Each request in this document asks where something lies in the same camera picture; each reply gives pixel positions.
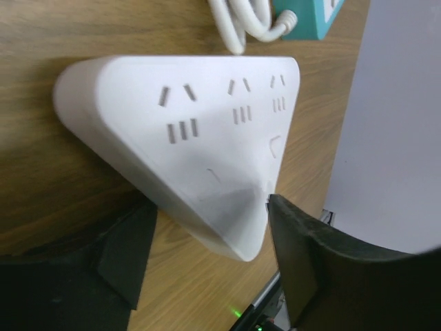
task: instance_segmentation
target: electrical outlet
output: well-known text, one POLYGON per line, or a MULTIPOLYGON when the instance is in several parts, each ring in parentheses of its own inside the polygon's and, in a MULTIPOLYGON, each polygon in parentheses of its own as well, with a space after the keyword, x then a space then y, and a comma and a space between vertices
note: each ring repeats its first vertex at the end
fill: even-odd
POLYGON ((345 0, 272 0, 274 11, 296 13, 296 27, 282 39, 323 39, 345 0))
POLYGON ((66 127, 209 249, 259 252, 300 84, 295 60, 110 57, 54 89, 66 127))

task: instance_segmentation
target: teal object with white top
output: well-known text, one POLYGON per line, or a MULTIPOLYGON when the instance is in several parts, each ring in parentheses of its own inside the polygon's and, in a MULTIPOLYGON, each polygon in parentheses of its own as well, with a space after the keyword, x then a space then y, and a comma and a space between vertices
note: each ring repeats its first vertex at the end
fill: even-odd
POLYGON ((274 12, 296 13, 296 27, 282 39, 323 39, 345 0, 272 0, 274 12))

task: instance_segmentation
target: wood grain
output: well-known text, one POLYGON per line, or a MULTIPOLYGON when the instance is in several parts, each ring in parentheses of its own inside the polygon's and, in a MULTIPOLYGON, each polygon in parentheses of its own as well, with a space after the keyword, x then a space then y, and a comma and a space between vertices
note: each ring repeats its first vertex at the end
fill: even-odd
MULTIPOLYGON (((251 41, 248 55, 297 59, 301 88, 277 191, 319 215, 369 0, 347 0, 324 41, 251 41)), ((0 254, 20 254, 141 195, 58 121, 57 75, 109 54, 227 54, 202 0, 0 2, 0 254)), ((251 263, 216 256, 158 218, 129 330, 228 330, 276 271, 271 238, 251 263)))

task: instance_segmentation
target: wooden surface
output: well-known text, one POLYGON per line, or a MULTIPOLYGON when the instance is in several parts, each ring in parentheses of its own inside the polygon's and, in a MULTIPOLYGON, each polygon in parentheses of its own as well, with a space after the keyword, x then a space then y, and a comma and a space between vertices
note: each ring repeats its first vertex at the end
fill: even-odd
MULTIPOLYGON (((325 199, 369 0, 347 0, 324 41, 251 42, 295 57, 301 88, 277 191, 313 215, 325 199)), ((227 54, 203 0, 0 2, 0 254, 71 233, 140 194, 57 120, 70 63, 109 54, 227 54)), ((129 330, 228 330, 276 271, 267 235, 251 263, 216 256, 158 218, 129 330)))

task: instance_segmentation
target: teal power adapter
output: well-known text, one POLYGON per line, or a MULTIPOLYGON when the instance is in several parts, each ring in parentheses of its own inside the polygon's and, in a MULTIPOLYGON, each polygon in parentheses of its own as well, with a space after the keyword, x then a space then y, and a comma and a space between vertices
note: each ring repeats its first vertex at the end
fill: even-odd
POLYGON ((296 13, 298 23, 285 36, 290 39, 323 39, 345 0, 272 0, 275 13, 292 10, 296 13))

